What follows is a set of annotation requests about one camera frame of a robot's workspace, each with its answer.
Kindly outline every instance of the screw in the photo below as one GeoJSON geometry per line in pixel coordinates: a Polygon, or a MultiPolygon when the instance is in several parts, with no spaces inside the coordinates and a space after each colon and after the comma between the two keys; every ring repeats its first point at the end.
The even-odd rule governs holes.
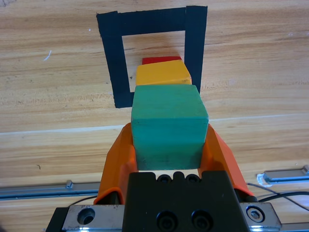
{"type": "Polygon", "coordinates": [[[255,206],[250,206],[247,209],[247,215],[252,221],[257,223],[263,222],[265,219],[263,211],[255,206]]]}

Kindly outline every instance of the wooden block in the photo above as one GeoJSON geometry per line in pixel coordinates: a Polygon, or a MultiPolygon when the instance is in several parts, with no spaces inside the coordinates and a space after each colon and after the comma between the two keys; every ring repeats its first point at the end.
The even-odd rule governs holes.
{"type": "Polygon", "coordinates": [[[146,57],[143,58],[141,64],[152,64],[171,60],[181,60],[181,57],[146,57]]]}
{"type": "Polygon", "coordinates": [[[131,125],[139,170],[200,167],[208,114],[196,86],[136,86],[131,125]]]}
{"type": "Polygon", "coordinates": [[[191,83],[190,73],[182,60],[144,64],[137,67],[137,86],[191,83]]]}

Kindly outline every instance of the metal rail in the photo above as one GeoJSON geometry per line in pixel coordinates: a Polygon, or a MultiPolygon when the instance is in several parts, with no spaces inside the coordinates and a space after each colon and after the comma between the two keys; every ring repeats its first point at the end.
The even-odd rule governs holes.
{"type": "Polygon", "coordinates": [[[60,185],[0,188],[0,200],[95,196],[98,194],[99,186],[100,182],[74,184],[68,180],[66,184],[60,185]]]}

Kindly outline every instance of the green block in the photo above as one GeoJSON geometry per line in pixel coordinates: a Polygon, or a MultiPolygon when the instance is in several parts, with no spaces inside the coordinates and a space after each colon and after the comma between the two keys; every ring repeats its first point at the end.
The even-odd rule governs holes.
{"type": "Polygon", "coordinates": [[[139,170],[200,167],[208,114],[196,86],[136,86],[131,126],[139,170]]]}

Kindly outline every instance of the red block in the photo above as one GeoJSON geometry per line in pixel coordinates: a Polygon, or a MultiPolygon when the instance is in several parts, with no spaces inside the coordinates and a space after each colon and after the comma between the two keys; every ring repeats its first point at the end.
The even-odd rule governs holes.
{"type": "Polygon", "coordinates": [[[147,57],[143,58],[141,64],[152,64],[152,63],[159,63],[171,60],[179,60],[182,59],[181,57],[147,57]]]}

